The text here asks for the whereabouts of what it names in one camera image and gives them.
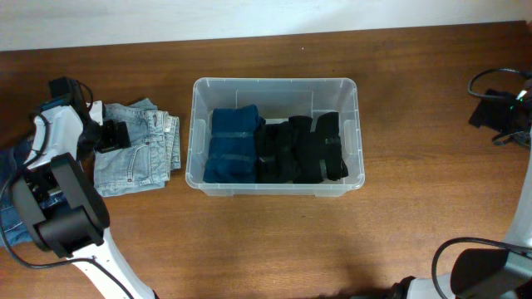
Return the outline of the clear plastic storage bin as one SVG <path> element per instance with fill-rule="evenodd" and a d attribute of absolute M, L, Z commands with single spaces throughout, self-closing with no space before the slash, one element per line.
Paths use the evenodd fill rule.
<path fill-rule="evenodd" d="M 342 158 L 348 176 L 320 184 L 209 184 L 203 180 L 212 135 L 213 110 L 256 105 L 268 124 L 290 116 L 314 119 L 339 114 Z M 349 78 L 214 78 L 198 79 L 193 87 L 185 181 L 209 196 L 312 195 L 340 197 L 365 183 L 357 85 Z"/>

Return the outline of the black garment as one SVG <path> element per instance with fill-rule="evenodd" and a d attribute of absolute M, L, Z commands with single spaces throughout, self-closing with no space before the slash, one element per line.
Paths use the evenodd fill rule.
<path fill-rule="evenodd" d="M 342 157 L 339 114 L 328 112 L 317 118 L 292 116 L 288 122 L 298 132 L 294 155 L 301 174 L 295 184 L 320 184 L 338 181 L 349 175 Z"/>

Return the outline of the dark navy garment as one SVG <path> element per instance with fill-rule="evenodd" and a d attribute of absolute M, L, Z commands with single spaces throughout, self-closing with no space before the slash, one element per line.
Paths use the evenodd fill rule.
<path fill-rule="evenodd" d="M 297 141 L 298 130 L 288 121 L 259 127 L 254 134 L 259 184 L 283 184 L 301 174 L 294 153 Z"/>

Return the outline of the light blue jeans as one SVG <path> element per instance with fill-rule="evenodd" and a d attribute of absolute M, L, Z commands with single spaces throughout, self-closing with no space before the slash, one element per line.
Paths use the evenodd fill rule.
<path fill-rule="evenodd" d="M 180 167 L 180 120 L 145 98 L 106 105 L 106 120 L 126 124 L 131 145 L 96 153 L 94 187 L 102 197 L 161 189 Z"/>

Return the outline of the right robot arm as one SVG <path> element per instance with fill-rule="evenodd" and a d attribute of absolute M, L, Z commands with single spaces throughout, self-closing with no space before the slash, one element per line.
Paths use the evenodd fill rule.
<path fill-rule="evenodd" d="M 516 143 L 531 147 L 531 73 L 517 71 L 525 79 L 517 95 L 506 91 L 473 91 L 475 81 L 493 72 L 474 76 L 467 87 L 480 99 L 469 124 L 498 132 L 497 146 Z M 479 244 L 456 259 L 451 273 L 437 274 L 441 254 L 459 243 Z M 452 238 L 440 245 L 431 262 L 431 277 L 406 277 L 394 284 L 384 298 L 530 298 L 531 297 L 531 169 L 527 169 L 518 208 L 502 242 L 485 238 Z"/>

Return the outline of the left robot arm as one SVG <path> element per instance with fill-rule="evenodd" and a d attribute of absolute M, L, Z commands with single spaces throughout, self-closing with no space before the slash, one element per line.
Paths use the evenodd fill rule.
<path fill-rule="evenodd" d="M 32 115 L 28 157 L 2 189 L 35 245 L 57 256 L 44 268 L 73 265 L 105 298 L 155 298 L 121 255 L 108 209 L 81 166 L 93 152 L 130 147 L 126 124 L 107 120 L 103 104 L 76 79 L 57 78 L 49 89 L 52 98 Z"/>

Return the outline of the teal blue garment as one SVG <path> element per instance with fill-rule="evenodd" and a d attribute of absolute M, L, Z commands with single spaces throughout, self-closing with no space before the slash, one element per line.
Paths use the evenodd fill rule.
<path fill-rule="evenodd" d="M 258 159 L 254 134 L 263 124 L 256 105 L 214 109 L 203 180 L 210 184 L 254 184 Z"/>

